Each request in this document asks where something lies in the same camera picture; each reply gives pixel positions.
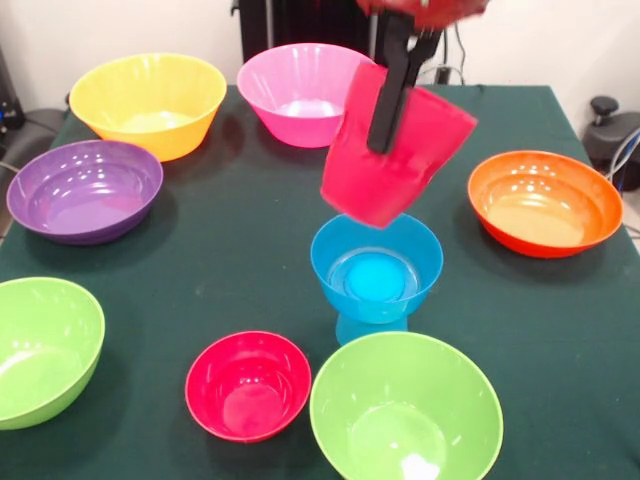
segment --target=orange bowl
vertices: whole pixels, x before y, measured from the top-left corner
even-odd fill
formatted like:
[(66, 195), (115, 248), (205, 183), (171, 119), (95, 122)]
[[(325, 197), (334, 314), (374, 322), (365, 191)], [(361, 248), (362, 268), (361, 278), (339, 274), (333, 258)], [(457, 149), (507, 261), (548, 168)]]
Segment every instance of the orange bowl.
[(556, 153), (514, 151), (478, 165), (471, 205), (507, 248), (537, 258), (575, 255), (615, 233), (622, 200), (601, 174)]

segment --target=bowl rim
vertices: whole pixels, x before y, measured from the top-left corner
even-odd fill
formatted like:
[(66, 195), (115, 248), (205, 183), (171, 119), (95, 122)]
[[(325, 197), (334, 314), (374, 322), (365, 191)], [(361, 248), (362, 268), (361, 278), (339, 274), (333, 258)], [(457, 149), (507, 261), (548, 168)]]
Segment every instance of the bowl rim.
[[(263, 336), (276, 338), (276, 339), (281, 340), (284, 343), (288, 344), (289, 346), (293, 347), (293, 351), (295, 351), (296, 354), (299, 355), (300, 358), (302, 358), (304, 360), (304, 365), (306, 367), (305, 368), (304, 380), (305, 380), (306, 384), (308, 385), (308, 388), (306, 389), (306, 392), (304, 392), (303, 400), (300, 402), (300, 405), (297, 406), (296, 408), (291, 409), (289, 411), (289, 413), (286, 416), (283, 417), (283, 421), (280, 424), (278, 424), (275, 428), (271, 429), (269, 432), (261, 433), (260, 435), (253, 435), (253, 436), (250, 436), (250, 437), (243, 437), (243, 436), (240, 436), (240, 435), (227, 435), (227, 434), (225, 434), (225, 433), (223, 433), (223, 432), (221, 432), (221, 431), (219, 431), (217, 429), (208, 427), (194, 413), (194, 411), (192, 409), (192, 406), (191, 406), (191, 402), (189, 401), (189, 394), (188, 394), (189, 385), (190, 385), (191, 380), (192, 380), (193, 370), (195, 369), (196, 365), (198, 365), (202, 361), (202, 358), (209, 353), (210, 350), (213, 350), (216, 346), (218, 346), (222, 342), (227, 342), (227, 341), (229, 341), (229, 340), (231, 340), (233, 338), (243, 337), (243, 336), (248, 335), (248, 334), (259, 334), (259, 335), (263, 335)], [(311, 385), (312, 385), (312, 383), (313, 383), (313, 377), (312, 377), (312, 374), (311, 374), (311, 365), (309, 364), (309, 359), (304, 354), (302, 349), (300, 347), (298, 347), (298, 345), (296, 345), (295, 343), (293, 343), (291, 340), (289, 340), (288, 338), (284, 337), (283, 335), (280, 335), (280, 334), (277, 334), (277, 333), (269, 332), (269, 331), (266, 331), (266, 330), (243, 330), (243, 331), (231, 333), (229, 335), (225, 335), (222, 338), (219, 338), (218, 340), (216, 340), (213, 343), (211, 343), (208, 347), (206, 347), (202, 352), (200, 352), (200, 354), (198, 354), (196, 359), (191, 364), (191, 367), (189, 367), (189, 372), (187, 373), (187, 377), (186, 377), (185, 384), (184, 384), (184, 398), (185, 398), (185, 402), (187, 404), (187, 409), (189, 410), (189, 413), (191, 414), (191, 418), (193, 418), (198, 425), (200, 425), (204, 430), (206, 430), (210, 434), (215, 435), (218, 438), (221, 438), (223, 440), (227, 440), (227, 441), (230, 441), (230, 442), (254, 443), (254, 442), (260, 442), (262, 440), (266, 440), (267, 438), (271, 438), (274, 435), (276, 435), (277, 433), (280, 433), (282, 430), (287, 428), (291, 424), (291, 422), (293, 422), (298, 417), (298, 415), (300, 415), (300, 412), (302, 411), (302, 409), (307, 404), (307, 401), (309, 400), (309, 395), (311, 394)]]
[[(311, 241), (311, 246), (309, 247), (309, 257), (311, 258), (311, 268), (313, 269), (313, 272), (316, 274), (316, 277), (318, 277), (318, 279), (320, 280), (320, 283), (322, 284), (323, 287), (328, 288), (332, 291), (334, 291), (333, 287), (329, 284), (329, 282), (327, 282), (327, 280), (325, 278), (323, 278), (320, 275), (320, 272), (318, 271), (318, 267), (317, 267), (317, 262), (315, 259), (315, 256), (313, 255), (314, 252), (314, 247), (316, 244), (316, 241), (318, 239), (318, 237), (320, 236), (320, 234), (323, 232), (323, 230), (325, 230), (327, 227), (329, 227), (329, 225), (331, 225), (333, 222), (335, 222), (336, 220), (340, 219), (340, 218), (347, 218), (348, 220), (355, 222), (355, 223), (360, 223), (357, 220), (354, 220), (353, 218), (351, 218), (349, 215), (347, 215), (346, 213), (341, 213), (339, 215), (335, 215), (334, 217), (330, 218), (329, 220), (327, 220), (324, 225), (322, 225), (318, 231), (314, 234), (313, 236), (313, 240)], [(442, 243), (440, 243), (440, 240), (438, 239), (438, 236), (433, 232), (433, 230), (431, 230), (424, 222), (418, 220), (416, 217), (413, 217), (411, 215), (409, 215), (408, 213), (401, 213), (400, 215), (398, 215), (393, 222), (396, 222), (400, 219), (404, 218), (405, 220), (409, 220), (413, 223), (417, 223), (418, 225), (420, 225), (422, 228), (424, 228), (426, 230), (426, 233), (435, 241), (435, 245), (438, 247), (438, 272), (436, 275), (434, 275), (433, 279), (431, 280), (431, 282), (429, 282), (428, 284), (425, 284), (420, 290), (418, 290), (417, 292), (415, 292), (413, 295), (406, 297), (406, 298), (400, 298), (400, 299), (395, 299), (395, 300), (384, 300), (382, 302), (378, 302), (378, 303), (382, 303), (382, 304), (395, 304), (398, 302), (409, 302), (411, 300), (413, 300), (414, 298), (417, 298), (421, 295), (424, 295), (425, 293), (428, 293), (433, 286), (436, 284), (436, 282), (440, 279), (440, 277), (442, 276), (442, 270), (444, 268), (444, 250), (442, 249)]]
[[(144, 154), (149, 159), (155, 160), (155, 162), (150, 162), (150, 163), (152, 163), (154, 165), (153, 168), (157, 169), (157, 173), (159, 174), (160, 181), (155, 186), (154, 191), (149, 196), (149, 199), (147, 199), (147, 201), (142, 206), (140, 206), (138, 209), (136, 209), (134, 212), (130, 213), (129, 215), (127, 215), (125, 218), (123, 218), (122, 220), (120, 220), (118, 222), (112, 223), (110, 225), (106, 225), (106, 226), (104, 226), (102, 228), (99, 228), (97, 230), (83, 230), (83, 231), (80, 231), (80, 232), (72, 232), (72, 233), (60, 233), (60, 232), (56, 232), (56, 231), (52, 231), (52, 230), (45, 230), (43, 228), (36, 227), (36, 226), (32, 225), (30, 222), (27, 222), (27, 219), (24, 218), (22, 215), (19, 215), (19, 214), (17, 215), (14, 212), (14, 210), (12, 208), (12, 204), (9, 201), (9, 197), (10, 197), (10, 193), (13, 191), (13, 189), (14, 188), (18, 188), (16, 185), (18, 184), (21, 176), (25, 175), (24, 172), (27, 172), (27, 171), (29, 171), (29, 170), (31, 170), (33, 168), (36, 168), (34, 165), (38, 165), (40, 162), (45, 161), (46, 157), (48, 157), (53, 152), (57, 152), (59, 150), (71, 149), (73, 147), (77, 147), (78, 145), (89, 145), (89, 144), (96, 144), (96, 145), (100, 144), (100, 145), (103, 145), (103, 144), (107, 144), (107, 143), (118, 144), (118, 145), (126, 146), (127, 148), (131, 148), (131, 149), (134, 149), (134, 150), (139, 150), (140, 153)], [(60, 145), (59, 147), (52, 148), (51, 150), (48, 150), (48, 151), (38, 155), (33, 160), (31, 160), (29, 163), (27, 163), (24, 167), (22, 167), (14, 175), (14, 177), (11, 179), (11, 183), (9, 183), (9, 188), (7, 188), (7, 194), (6, 194), (6, 204), (7, 204), (7, 210), (9, 210), (9, 213), (11, 214), (13, 219), (15, 221), (17, 221), (20, 225), (22, 225), (24, 228), (26, 228), (28, 230), (31, 230), (32, 232), (38, 233), (40, 235), (47, 236), (47, 237), (71, 239), (71, 238), (84, 237), (85, 235), (88, 235), (88, 234), (92, 234), (92, 235), (93, 234), (99, 234), (99, 233), (104, 232), (106, 230), (110, 230), (110, 229), (116, 227), (117, 225), (121, 225), (121, 224), (127, 222), (131, 217), (133, 217), (134, 215), (137, 215), (141, 211), (144, 211), (146, 208), (148, 208), (154, 202), (154, 200), (156, 199), (156, 197), (160, 193), (160, 189), (162, 188), (162, 184), (163, 183), (164, 183), (164, 169), (162, 167), (162, 163), (160, 162), (158, 157), (156, 157), (149, 150), (146, 150), (146, 149), (144, 149), (144, 148), (142, 148), (142, 147), (140, 147), (138, 145), (134, 145), (132, 143), (121, 142), (121, 141), (118, 141), (118, 140), (101, 140), (101, 139), (83, 140), (83, 141), (80, 141), (80, 142), (67, 143), (67, 144), (64, 144), (64, 145)]]
[(250, 96), (246, 94), (246, 91), (245, 91), (245, 89), (243, 87), (244, 82), (241, 80), (241, 78), (247, 75), (247, 71), (249, 69), (249, 66), (251, 64), (255, 63), (257, 61), (257, 58), (270, 55), (274, 51), (278, 51), (278, 50), (291, 50), (292, 48), (312, 47), (312, 46), (313, 47), (320, 47), (320, 48), (327, 48), (327, 49), (335, 49), (335, 50), (346, 50), (349, 53), (355, 54), (355, 56), (361, 57), (361, 59), (364, 60), (367, 63), (375, 63), (370, 57), (366, 56), (364, 53), (358, 52), (357, 50), (353, 50), (352, 48), (343, 47), (342, 45), (334, 45), (334, 44), (331, 44), (331, 43), (321, 43), (321, 42), (289, 43), (289, 44), (286, 44), (286, 45), (280, 45), (278, 47), (273, 47), (273, 48), (270, 48), (268, 50), (263, 50), (262, 52), (254, 55), (249, 60), (247, 60), (240, 67), (240, 70), (238, 70), (238, 74), (236, 75), (236, 86), (238, 87), (238, 92), (240, 93), (240, 95), (247, 101), (247, 103), (252, 108), (257, 108), (258, 110), (261, 110), (263, 112), (267, 112), (267, 113), (269, 113), (269, 114), (271, 114), (273, 116), (279, 117), (279, 118), (296, 118), (297, 120), (318, 120), (318, 119), (330, 119), (330, 118), (340, 118), (340, 117), (342, 117), (342, 115), (343, 115), (342, 113), (336, 114), (336, 115), (325, 115), (325, 116), (322, 116), (322, 117), (304, 117), (304, 118), (291, 117), (289, 115), (285, 115), (284, 113), (278, 112), (277, 110), (274, 110), (272, 108), (264, 108), (264, 107), (261, 107), (259, 105), (256, 105), (255, 103), (253, 103), (253, 101), (249, 100)]
[(106, 330), (104, 311), (102, 310), (102, 306), (100, 305), (100, 302), (98, 301), (98, 299), (82, 285), (72, 282), (70, 280), (65, 280), (63, 278), (57, 278), (57, 277), (22, 277), (22, 278), (15, 278), (13, 280), (6, 280), (4, 282), (0, 282), (0, 289), (6, 287), (7, 285), (14, 285), (14, 284), (20, 284), (20, 283), (32, 283), (32, 282), (61, 284), (66, 287), (69, 287), (72, 290), (75, 290), (81, 293), (86, 298), (88, 298), (90, 302), (93, 304), (93, 306), (96, 308), (96, 312), (98, 313), (98, 316), (97, 316), (98, 326), (99, 326), (98, 341), (96, 342), (94, 352), (91, 355), (91, 361), (87, 362), (86, 366), (82, 370), (82, 373), (78, 375), (74, 380), (70, 381), (69, 384), (66, 387), (64, 387), (62, 391), (60, 391), (60, 393), (50, 398), (49, 400), (41, 402), (36, 407), (31, 407), (25, 411), (22, 411), (21, 413), (12, 415), (10, 417), (0, 417), (0, 424), (3, 422), (14, 421), (14, 420), (18, 420), (20, 418), (26, 417), (29, 414), (37, 412), (38, 410), (46, 407), (47, 405), (51, 405), (52, 403), (56, 402), (59, 398), (64, 396), (82, 378), (84, 378), (87, 372), (89, 372), (89, 370), (91, 370), (91, 368), (95, 365), (96, 361), (100, 357), (100, 352), (102, 351), (102, 346), (104, 344), (104, 337), (105, 337), (105, 330)]
[[(135, 133), (135, 134), (132, 134), (131, 132), (120, 130), (120, 129), (114, 129), (113, 127), (110, 127), (110, 126), (105, 125), (105, 124), (100, 123), (100, 122), (90, 122), (84, 117), (84, 115), (82, 115), (79, 112), (79, 110), (77, 109), (76, 102), (75, 102), (75, 92), (79, 88), (79, 85), (81, 85), (84, 82), (89, 81), (91, 79), (91, 77), (97, 75), (98, 71), (102, 70), (103, 68), (111, 67), (111, 66), (114, 66), (114, 65), (118, 65), (120, 63), (126, 63), (126, 62), (129, 62), (131, 60), (138, 59), (138, 58), (143, 59), (143, 58), (149, 58), (149, 57), (180, 58), (180, 59), (183, 59), (183, 60), (188, 60), (188, 61), (192, 61), (192, 62), (195, 62), (195, 63), (199, 63), (199, 64), (205, 66), (207, 69), (212, 71), (214, 73), (214, 75), (219, 77), (220, 80), (222, 80), (222, 85), (223, 85), (224, 88), (223, 88), (222, 93), (220, 94), (220, 98), (217, 101), (214, 102), (214, 106), (213, 107), (208, 108), (204, 113), (201, 113), (197, 117), (193, 117), (193, 119), (189, 123), (185, 123), (183, 125), (177, 125), (175, 127), (170, 127), (170, 128), (160, 128), (160, 129), (155, 129), (155, 130), (145, 130), (144, 132), (138, 132), (138, 133)], [(224, 100), (224, 98), (227, 95), (227, 90), (228, 90), (227, 80), (224, 77), (224, 75), (222, 74), (222, 72), (220, 71), (220, 69), (218, 69), (214, 65), (210, 64), (206, 60), (203, 60), (203, 59), (198, 58), (198, 57), (193, 56), (193, 55), (186, 55), (186, 54), (183, 54), (183, 53), (172, 53), (172, 52), (137, 53), (137, 54), (134, 54), (134, 55), (127, 55), (125, 57), (119, 57), (119, 58), (116, 58), (114, 60), (110, 60), (110, 61), (101, 63), (101, 64), (95, 66), (94, 68), (92, 68), (91, 70), (89, 70), (88, 72), (86, 72), (84, 75), (82, 75), (78, 80), (76, 80), (76, 82), (73, 84), (73, 87), (71, 87), (71, 91), (69, 92), (69, 108), (71, 109), (71, 111), (73, 112), (73, 114), (76, 117), (78, 117), (83, 123), (86, 123), (87, 125), (89, 125), (92, 129), (103, 130), (105, 132), (110, 132), (110, 133), (126, 134), (126, 135), (152, 135), (152, 134), (163, 133), (163, 132), (167, 132), (167, 131), (171, 131), (171, 130), (176, 130), (178, 128), (188, 127), (190, 125), (193, 125), (194, 123), (199, 122), (203, 118), (211, 115), (218, 108), (220, 108), (220, 105), (222, 104), (222, 101)]]
[[(548, 245), (546, 243), (537, 243), (537, 242), (532, 242), (531, 240), (528, 240), (526, 238), (522, 238), (520, 236), (517, 235), (513, 235), (512, 233), (506, 232), (505, 230), (499, 228), (498, 226), (496, 226), (493, 222), (489, 221), (489, 217), (487, 215), (485, 215), (485, 213), (482, 211), (481, 206), (478, 204), (477, 199), (471, 194), (471, 184), (474, 180), (474, 178), (478, 175), (478, 172), (480, 171), (481, 168), (485, 167), (486, 165), (488, 165), (489, 163), (494, 163), (499, 161), (502, 157), (506, 156), (506, 155), (513, 155), (513, 154), (533, 154), (533, 155), (543, 155), (543, 156), (547, 156), (547, 157), (554, 157), (557, 158), (559, 160), (561, 160), (562, 162), (566, 162), (568, 165), (571, 165), (572, 167), (581, 169), (584, 172), (588, 172), (590, 175), (594, 174), (593, 177), (595, 179), (597, 179), (597, 181), (603, 185), (603, 188), (608, 189), (611, 193), (613, 193), (614, 195), (612, 197), (615, 197), (618, 199), (618, 206), (619, 206), (619, 214), (617, 215), (617, 219), (615, 222), (615, 228), (612, 228), (610, 231), (606, 231), (604, 233), (600, 233), (600, 235), (598, 237), (596, 237), (594, 240), (590, 241), (590, 242), (582, 242), (578, 245), (573, 245), (573, 246), (557, 246), (557, 245)], [(555, 251), (555, 252), (564, 252), (566, 250), (573, 250), (573, 249), (580, 249), (580, 250), (586, 250), (589, 249), (591, 247), (594, 247), (602, 242), (604, 242), (605, 240), (608, 240), (610, 237), (612, 237), (620, 228), (620, 226), (622, 225), (622, 214), (623, 214), (623, 204), (622, 204), (622, 199), (620, 197), (620, 195), (618, 195), (618, 191), (616, 190), (616, 188), (609, 183), (602, 175), (600, 175), (596, 170), (594, 170), (591, 166), (589, 166), (587, 163), (584, 163), (580, 160), (577, 160), (575, 158), (569, 157), (567, 155), (563, 155), (561, 153), (555, 153), (555, 152), (550, 152), (550, 151), (546, 151), (546, 150), (509, 150), (506, 152), (501, 152), (498, 153), (496, 155), (492, 155), (489, 158), (486, 158), (485, 160), (483, 160), (482, 162), (480, 162), (478, 165), (475, 166), (475, 168), (473, 169), (473, 171), (471, 172), (471, 175), (469, 175), (469, 179), (467, 180), (467, 198), (469, 199), (469, 203), (471, 203), (471, 206), (473, 207), (473, 210), (475, 211), (476, 215), (478, 216), (478, 218), (480, 218), (483, 222), (488, 223), (489, 225), (491, 225), (492, 228), (495, 228), (496, 230), (498, 230), (499, 232), (501, 232), (504, 235), (507, 235), (511, 238), (514, 238), (520, 242), (524, 242), (528, 245), (532, 245), (532, 246), (537, 246), (537, 247), (544, 247), (545, 249), (548, 249), (549, 251)]]
[(498, 459), (500, 452), (502, 450), (502, 443), (504, 440), (504, 414), (502, 412), (502, 405), (500, 403), (500, 398), (498, 397), (498, 394), (495, 391), (495, 388), (493, 387), (493, 385), (491, 384), (491, 382), (489, 381), (489, 378), (485, 375), (485, 373), (480, 369), (480, 367), (478, 367), (478, 365), (476, 365), (476, 363), (471, 360), (466, 354), (464, 354), (462, 351), (458, 350), (456, 347), (454, 347), (453, 345), (450, 345), (438, 338), (432, 337), (430, 335), (425, 335), (423, 333), (417, 333), (417, 332), (396, 332), (396, 331), (391, 331), (391, 332), (378, 332), (378, 333), (372, 333), (369, 335), (365, 335), (363, 337), (357, 338), (355, 340), (352, 340), (351, 342), (341, 346), (339, 349), (337, 349), (335, 352), (333, 352), (329, 358), (327, 358), (327, 360), (325, 360), (325, 362), (322, 364), (322, 366), (320, 367), (320, 370), (318, 370), (318, 373), (316, 374), (316, 378), (313, 381), (313, 386), (311, 387), (311, 396), (309, 399), (309, 417), (311, 418), (311, 430), (313, 431), (313, 436), (316, 440), (316, 443), (318, 444), (318, 446), (320, 447), (320, 450), (322, 451), (322, 454), (324, 455), (324, 457), (329, 461), (329, 463), (333, 466), (333, 468), (336, 469), (336, 471), (343, 477), (343, 478), (348, 478), (347, 474), (345, 471), (343, 471), (343, 469), (339, 468), (333, 461), (332, 458), (330, 458), (330, 456), (327, 454), (327, 450), (326, 450), (326, 446), (324, 445), (324, 443), (319, 439), (318, 434), (316, 432), (316, 423), (317, 423), (317, 419), (315, 418), (315, 415), (313, 414), (314, 412), (314, 404), (316, 403), (316, 398), (315, 398), (315, 393), (316, 393), (316, 387), (318, 385), (318, 380), (320, 378), (322, 378), (325, 375), (326, 370), (328, 369), (328, 366), (332, 363), (335, 362), (335, 359), (342, 355), (344, 353), (344, 351), (346, 351), (349, 348), (353, 348), (354, 346), (359, 345), (360, 343), (366, 343), (367, 341), (371, 341), (374, 338), (379, 338), (379, 337), (404, 337), (404, 338), (409, 338), (409, 337), (413, 337), (413, 338), (419, 338), (420, 340), (423, 341), (427, 341), (429, 343), (438, 345), (442, 348), (444, 348), (445, 350), (448, 350), (449, 352), (454, 353), (455, 355), (458, 356), (458, 358), (460, 358), (463, 362), (467, 363), (467, 365), (469, 365), (473, 370), (476, 371), (476, 373), (479, 374), (480, 378), (483, 380), (483, 383), (487, 386), (487, 388), (489, 389), (489, 393), (497, 407), (497, 411), (498, 411), (498, 443), (496, 445), (495, 451), (491, 457), (491, 459), (489, 460), (489, 462), (487, 463), (486, 468), (484, 469), (484, 471), (478, 475), (478, 477), (474, 480), (481, 480), (482, 478), (484, 478), (489, 471), (491, 471), (491, 469), (493, 468), (493, 466), (496, 463), (496, 460)]

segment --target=lime green bowl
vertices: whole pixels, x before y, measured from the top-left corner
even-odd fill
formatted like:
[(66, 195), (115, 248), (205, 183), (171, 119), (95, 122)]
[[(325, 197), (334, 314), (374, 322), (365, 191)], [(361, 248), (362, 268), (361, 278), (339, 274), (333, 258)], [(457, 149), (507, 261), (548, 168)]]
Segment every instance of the lime green bowl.
[(104, 315), (84, 288), (56, 278), (0, 283), (0, 430), (59, 414), (91, 378)]
[(482, 371), (435, 338), (368, 335), (336, 351), (311, 390), (320, 449), (348, 480), (477, 480), (502, 445)]

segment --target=green cloth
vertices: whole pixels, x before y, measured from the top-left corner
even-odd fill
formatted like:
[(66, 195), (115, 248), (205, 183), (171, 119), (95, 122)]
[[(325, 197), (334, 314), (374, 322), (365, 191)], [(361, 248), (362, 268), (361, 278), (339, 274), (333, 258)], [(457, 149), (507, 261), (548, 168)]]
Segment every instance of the green cloth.
[[(492, 381), (505, 438), (488, 478), (638, 478), (640, 261), (629, 237), (621, 230), (564, 260), (521, 257), (483, 231), (466, 196), (490, 155), (586, 159), (580, 142), (548, 88), (436, 91), (480, 122), (410, 211), (442, 242), (445, 264), (409, 325), (468, 354)], [(69, 116), (56, 144), (90, 137)], [(165, 165), (149, 217), (125, 237), (69, 247), (14, 225), (0, 280), (75, 281), (102, 303), (107, 328), (95, 376), (67, 411), (0, 432), (0, 478), (338, 478), (307, 409), (276, 438), (238, 445), (204, 432), (183, 393), (191, 362), (231, 332), (281, 333), (314, 373), (337, 348), (335, 312), (309, 263), (314, 233), (334, 214), (318, 193), (325, 155), (274, 140), (232, 87), (205, 143)]]

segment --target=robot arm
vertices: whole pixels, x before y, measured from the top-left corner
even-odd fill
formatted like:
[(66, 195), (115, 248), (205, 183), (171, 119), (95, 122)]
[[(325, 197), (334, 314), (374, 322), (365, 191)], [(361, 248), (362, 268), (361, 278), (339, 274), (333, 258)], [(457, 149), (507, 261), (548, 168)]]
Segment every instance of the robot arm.
[[(380, 12), (388, 18), (383, 55), (389, 68), (373, 114), (367, 146), (386, 154), (402, 117), (406, 88), (416, 83), (420, 66), (433, 57), (442, 30), (458, 20), (484, 12), (489, 0), (357, 0), (370, 15)], [(408, 40), (418, 39), (407, 51)]]
[(443, 29), (484, 13), (489, 0), (357, 0), (367, 14), (394, 10), (413, 17), (416, 29)]

